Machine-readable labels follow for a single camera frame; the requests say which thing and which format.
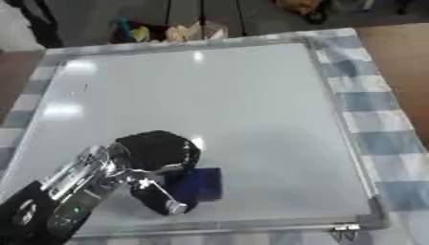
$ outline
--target blue checkered cloth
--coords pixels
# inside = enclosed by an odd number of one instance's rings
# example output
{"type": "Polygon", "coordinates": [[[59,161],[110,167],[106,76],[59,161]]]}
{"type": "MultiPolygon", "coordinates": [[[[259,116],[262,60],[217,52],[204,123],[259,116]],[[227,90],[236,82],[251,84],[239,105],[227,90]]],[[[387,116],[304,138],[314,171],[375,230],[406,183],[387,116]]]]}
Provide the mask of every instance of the blue checkered cloth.
{"type": "MultiPolygon", "coordinates": [[[[272,40],[289,38],[290,35],[314,40],[317,56],[327,74],[335,100],[342,108],[364,165],[374,180],[392,221],[390,228],[361,232],[348,244],[429,244],[429,163],[426,150],[353,29],[280,33],[221,41],[237,43],[255,39],[272,40]]],[[[169,45],[177,44],[140,43],[48,50],[0,128],[0,171],[3,172],[8,167],[14,148],[60,61],[76,55],[134,52],[169,45]]],[[[328,233],[275,231],[85,238],[72,240],[68,244],[334,245],[337,242],[328,233]]]]}

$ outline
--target white surface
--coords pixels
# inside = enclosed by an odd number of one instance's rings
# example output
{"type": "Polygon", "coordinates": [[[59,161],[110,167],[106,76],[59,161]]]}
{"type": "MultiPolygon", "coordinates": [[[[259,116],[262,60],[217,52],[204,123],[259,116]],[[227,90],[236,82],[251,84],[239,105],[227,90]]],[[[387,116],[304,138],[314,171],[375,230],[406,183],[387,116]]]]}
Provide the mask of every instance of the white surface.
{"type": "Polygon", "coordinates": [[[7,194],[89,145],[147,130],[204,143],[221,167],[221,201],[162,217],[119,190],[80,234],[258,219],[354,219],[370,213],[324,85],[302,44],[103,56],[60,69],[9,169],[7,194]]]}

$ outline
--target blue object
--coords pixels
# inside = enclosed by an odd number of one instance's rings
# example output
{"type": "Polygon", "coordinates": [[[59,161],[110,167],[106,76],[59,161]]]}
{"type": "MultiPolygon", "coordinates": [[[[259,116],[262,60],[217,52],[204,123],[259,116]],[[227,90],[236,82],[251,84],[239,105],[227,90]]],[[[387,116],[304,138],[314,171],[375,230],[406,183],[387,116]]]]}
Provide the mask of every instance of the blue object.
{"type": "Polygon", "coordinates": [[[169,193],[178,200],[215,201],[222,197],[220,168],[196,168],[187,173],[169,193]]]}

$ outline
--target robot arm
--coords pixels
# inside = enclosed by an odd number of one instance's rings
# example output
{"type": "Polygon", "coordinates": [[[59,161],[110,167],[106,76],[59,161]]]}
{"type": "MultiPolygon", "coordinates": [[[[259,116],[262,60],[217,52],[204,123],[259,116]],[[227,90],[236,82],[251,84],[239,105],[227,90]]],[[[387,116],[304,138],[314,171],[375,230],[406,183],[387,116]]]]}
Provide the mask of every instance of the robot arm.
{"type": "Polygon", "coordinates": [[[152,180],[154,175],[193,169],[199,150],[190,141],[151,131],[117,139],[108,147],[92,146],[43,181],[34,181],[0,205],[0,244],[65,243],[103,200],[128,184],[134,197],[155,190],[167,200],[168,214],[187,205],[176,201],[152,180]]]}

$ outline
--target table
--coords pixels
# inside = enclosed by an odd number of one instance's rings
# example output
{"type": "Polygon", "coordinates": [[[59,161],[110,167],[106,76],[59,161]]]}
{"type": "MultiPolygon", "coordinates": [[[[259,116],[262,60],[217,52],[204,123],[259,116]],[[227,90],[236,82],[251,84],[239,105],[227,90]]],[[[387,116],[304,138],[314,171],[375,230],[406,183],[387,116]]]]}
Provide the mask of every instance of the table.
{"type": "Polygon", "coordinates": [[[429,24],[358,29],[359,36],[402,109],[429,145],[429,24]]]}
{"type": "MultiPolygon", "coordinates": [[[[277,39],[289,37],[290,35],[289,33],[273,34],[229,40],[228,42],[247,42],[252,39],[259,40],[261,38],[277,39]]],[[[328,75],[328,81],[332,83],[333,90],[337,92],[338,102],[343,106],[344,115],[346,120],[348,120],[351,131],[355,132],[354,136],[362,150],[362,155],[365,157],[366,164],[368,164],[370,168],[372,178],[376,182],[377,188],[380,189],[380,193],[383,195],[386,204],[389,205],[392,211],[396,212],[392,213],[392,216],[397,217],[399,214],[405,215],[406,218],[403,219],[403,222],[407,222],[409,226],[412,226],[412,228],[409,229],[413,229],[413,236],[416,240],[429,240],[429,237],[426,237],[426,231],[421,228],[425,227],[424,224],[426,222],[424,221],[423,224],[421,224],[421,221],[427,220],[427,218],[421,219],[421,217],[425,215],[422,208],[426,208],[424,205],[429,207],[429,204],[424,203],[424,200],[426,200],[425,193],[421,191],[421,188],[424,188],[425,184],[427,185],[425,181],[427,180],[426,173],[429,172],[427,170],[425,154],[422,154],[424,150],[421,148],[419,141],[415,137],[414,130],[411,130],[407,121],[396,119],[396,111],[398,114],[403,115],[402,110],[397,109],[397,104],[393,100],[389,88],[385,86],[384,79],[377,75],[377,70],[373,66],[373,63],[367,61],[369,59],[368,54],[362,49],[358,39],[356,39],[356,32],[351,29],[342,29],[310,33],[293,33],[292,35],[311,36],[310,38],[313,38],[317,43],[321,44],[318,49],[318,52],[320,52],[318,56],[323,60],[327,58],[327,61],[323,64],[325,66],[324,70],[328,75]],[[362,116],[365,116],[364,120],[369,121],[361,121],[362,116]]],[[[153,48],[159,46],[161,46],[160,48],[164,47],[164,44],[126,44],[110,47],[85,47],[75,50],[74,53],[74,50],[51,50],[49,51],[50,55],[43,59],[43,66],[36,70],[37,76],[31,79],[29,83],[31,84],[31,90],[26,89],[26,91],[38,91],[38,95],[40,95],[43,89],[42,86],[38,85],[46,84],[49,75],[54,69],[53,64],[65,58],[64,55],[79,55],[82,53],[99,54],[100,52],[123,50],[139,51],[145,49],[148,45],[153,48]]],[[[24,100],[29,100],[31,98],[32,96],[21,97],[19,103],[13,108],[13,115],[21,115],[21,111],[32,112],[35,101],[33,103],[30,101],[24,102],[24,100]]],[[[22,132],[19,130],[25,127],[25,125],[18,125],[18,123],[23,122],[22,120],[9,121],[9,119],[10,118],[8,118],[8,125],[12,126],[14,131],[10,129],[4,130],[6,138],[2,137],[2,140],[4,141],[6,150],[8,150],[7,147],[9,145],[13,145],[11,140],[17,140],[19,138],[17,133],[22,132]],[[16,137],[12,138],[11,135],[9,135],[8,138],[8,134],[6,133],[14,133],[16,137]]],[[[411,230],[404,231],[401,228],[402,226],[402,224],[395,222],[395,225],[389,228],[388,231],[383,230],[383,232],[371,234],[362,233],[362,235],[358,236],[358,239],[363,239],[365,241],[373,240],[377,242],[376,244],[408,244],[408,233],[411,230]]],[[[263,236],[265,244],[268,244],[267,242],[269,242],[269,244],[272,243],[272,235],[275,234],[270,234],[269,236],[265,234],[263,236]]],[[[311,237],[314,238],[314,234],[301,236],[297,233],[297,235],[305,240],[311,240],[311,237]]],[[[320,236],[330,238],[328,234],[320,234],[320,236]]],[[[212,237],[211,235],[206,235],[204,237],[208,239],[218,239],[218,235],[216,237],[212,237]]]]}
{"type": "MultiPolygon", "coordinates": [[[[419,137],[429,145],[429,24],[360,28],[357,31],[419,137]]],[[[0,55],[0,122],[42,55],[41,51],[0,55]]]]}

